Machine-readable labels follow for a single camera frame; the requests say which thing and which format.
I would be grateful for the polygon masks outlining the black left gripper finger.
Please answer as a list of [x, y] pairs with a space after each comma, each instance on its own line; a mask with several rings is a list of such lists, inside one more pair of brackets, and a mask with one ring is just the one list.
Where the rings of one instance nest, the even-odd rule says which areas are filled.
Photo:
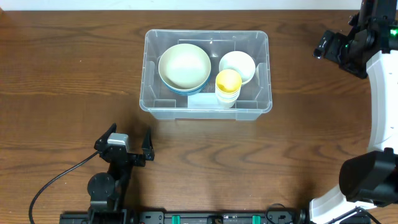
[[99, 138], [96, 140], [94, 149], [98, 152], [104, 152], [109, 147], [108, 138], [111, 134], [116, 132], [117, 124], [113, 123], [109, 129]]
[[151, 128], [149, 128], [146, 132], [146, 135], [142, 142], [141, 149], [143, 151], [143, 156], [146, 161], [154, 160], [155, 152], [154, 152], [154, 147], [152, 144]]

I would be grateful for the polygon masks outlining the dark blue bowl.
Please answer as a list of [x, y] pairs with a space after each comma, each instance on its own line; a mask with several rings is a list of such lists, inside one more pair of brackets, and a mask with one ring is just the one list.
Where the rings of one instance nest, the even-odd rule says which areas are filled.
[[192, 88], [192, 89], [186, 89], [186, 90], [173, 87], [172, 85], [170, 85], [170, 84], [168, 83], [168, 79], [164, 79], [164, 78], [162, 78], [161, 76], [160, 76], [160, 79], [162, 80], [162, 83], [163, 83], [169, 90], [171, 90], [172, 92], [174, 92], [174, 93], [176, 93], [176, 94], [179, 94], [179, 95], [183, 95], [183, 96], [189, 96], [189, 95], [194, 95], [194, 94], [197, 94], [197, 93], [201, 92], [202, 89], [204, 89], [204, 87], [206, 86], [206, 84], [209, 82], [210, 77], [208, 77], [200, 86], [197, 86], [197, 87]]
[[194, 94], [197, 94], [197, 93], [201, 92], [202, 89], [204, 89], [205, 84], [203, 84], [202, 86], [198, 86], [196, 88], [193, 88], [193, 89], [189, 89], [189, 90], [180, 90], [180, 89], [174, 88], [174, 87], [172, 87], [170, 85], [166, 85], [166, 87], [169, 90], [171, 90], [172, 92], [176, 93], [176, 94], [179, 94], [179, 95], [182, 95], [182, 96], [190, 96], [190, 95], [194, 95]]

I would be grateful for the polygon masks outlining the white small bowl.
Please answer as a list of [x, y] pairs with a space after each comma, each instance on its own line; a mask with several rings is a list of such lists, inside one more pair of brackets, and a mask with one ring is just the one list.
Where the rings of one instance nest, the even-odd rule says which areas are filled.
[[232, 51], [225, 54], [219, 62], [219, 71], [234, 70], [242, 78], [242, 85], [248, 84], [256, 71], [254, 59], [242, 51]]

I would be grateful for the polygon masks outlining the cream plastic cup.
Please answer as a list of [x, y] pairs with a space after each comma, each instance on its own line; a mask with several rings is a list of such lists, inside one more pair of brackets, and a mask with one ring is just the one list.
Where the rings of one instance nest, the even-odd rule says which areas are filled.
[[231, 108], [231, 107], [233, 107], [234, 105], [235, 105], [235, 103], [222, 103], [222, 102], [219, 102], [218, 100], [217, 100], [217, 102], [218, 102], [218, 106], [220, 107], [220, 108], [223, 108], [223, 109], [228, 109], [228, 108]]

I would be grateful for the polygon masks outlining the cream large bowl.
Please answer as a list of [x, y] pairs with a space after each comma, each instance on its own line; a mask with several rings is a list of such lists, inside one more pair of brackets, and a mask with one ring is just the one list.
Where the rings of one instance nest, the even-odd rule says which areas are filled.
[[193, 44], [177, 44], [162, 54], [158, 71], [173, 87], [192, 89], [210, 76], [211, 61], [202, 48]]

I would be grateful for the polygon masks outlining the yellow plastic cup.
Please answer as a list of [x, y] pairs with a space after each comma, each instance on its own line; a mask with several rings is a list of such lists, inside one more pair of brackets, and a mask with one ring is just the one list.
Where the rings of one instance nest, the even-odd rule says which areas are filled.
[[242, 85], [241, 75], [232, 69], [222, 70], [216, 76], [216, 86], [225, 93], [234, 93], [238, 91]]

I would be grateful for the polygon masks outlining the orange-yellow plastic cup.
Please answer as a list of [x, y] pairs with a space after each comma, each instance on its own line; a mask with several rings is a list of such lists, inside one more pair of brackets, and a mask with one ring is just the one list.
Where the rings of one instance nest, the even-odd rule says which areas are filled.
[[217, 95], [216, 97], [217, 97], [217, 100], [222, 103], [232, 103], [232, 102], [235, 103], [236, 100], [238, 99], [238, 96], [235, 96], [233, 98], [223, 98], [223, 97], [220, 97]]

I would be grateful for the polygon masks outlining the light blue plastic cup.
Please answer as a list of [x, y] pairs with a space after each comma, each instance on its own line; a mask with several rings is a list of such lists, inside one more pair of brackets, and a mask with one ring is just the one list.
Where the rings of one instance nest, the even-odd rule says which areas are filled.
[[220, 97], [223, 97], [223, 98], [233, 98], [235, 96], [239, 97], [239, 93], [236, 93], [236, 94], [233, 94], [233, 95], [228, 95], [228, 94], [216, 94], [216, 95], [218, 95]]

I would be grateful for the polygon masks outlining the pink plastic cup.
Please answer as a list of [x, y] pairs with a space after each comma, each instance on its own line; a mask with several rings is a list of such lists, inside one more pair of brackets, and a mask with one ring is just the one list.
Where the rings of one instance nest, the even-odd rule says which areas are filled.
[[238, 89], [238, 90], [236, 90], [236, 91], [234, 91], [234, 92], [224, 92], [224, 91], [222, 91], [222, 90], [220, 90], [220, 89], [216, 89], [215, 90], [215, 94], [228, 94], [228, 95], [233, 95], [233, 94], [236, 94], [236, 93], [239, 93], [240, 94], [240, 89]]

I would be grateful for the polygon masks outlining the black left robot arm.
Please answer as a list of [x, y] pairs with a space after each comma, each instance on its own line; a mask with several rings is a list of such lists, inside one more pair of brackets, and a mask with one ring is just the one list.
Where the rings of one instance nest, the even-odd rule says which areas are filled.
[[95, 174], [88, 182], [89, 223], [132, 223], [134, 213], [123, 207], [134, 167], [144, 167], [154, 160], [151, 130], [142, 142], [142, 153], [129, 152], [129, 136], [116, 132], [116, 124], [95, 142], [94, 149], [109, 164], [107, 172]]

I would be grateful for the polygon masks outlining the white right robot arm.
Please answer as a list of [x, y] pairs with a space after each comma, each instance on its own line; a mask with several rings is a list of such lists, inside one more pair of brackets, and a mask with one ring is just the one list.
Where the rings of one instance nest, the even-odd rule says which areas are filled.
[[367, 152], [343, 163], [339, 181], [310, 201], [309, 223], [377, 223], [370, 209], [397, 203], [397, 1], [363, 0], [348, 35], [326, 31], [313, 52], [369, 80]]

